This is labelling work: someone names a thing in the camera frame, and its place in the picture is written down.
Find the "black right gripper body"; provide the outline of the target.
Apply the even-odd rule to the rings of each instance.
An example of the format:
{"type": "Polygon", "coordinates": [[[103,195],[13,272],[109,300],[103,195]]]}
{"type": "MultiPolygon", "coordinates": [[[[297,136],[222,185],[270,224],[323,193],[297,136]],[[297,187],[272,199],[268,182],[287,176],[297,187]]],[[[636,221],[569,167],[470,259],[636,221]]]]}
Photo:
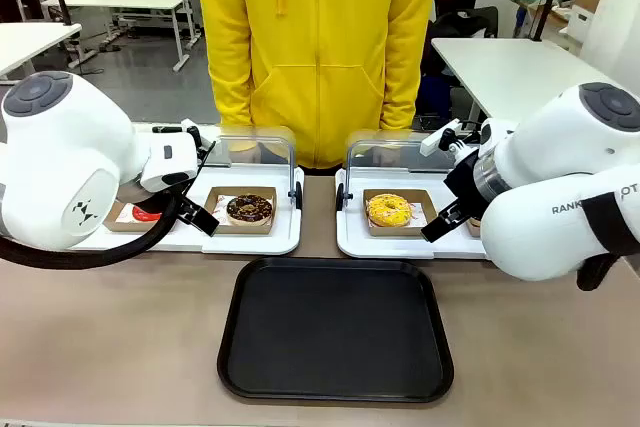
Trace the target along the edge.
{"type": "Polygon", "coordinates": [[[482,169],[479,149],[460,160],[445,178],[454,201],[443,210],[445,218],[482,218],[494,199],[482,169]]]}

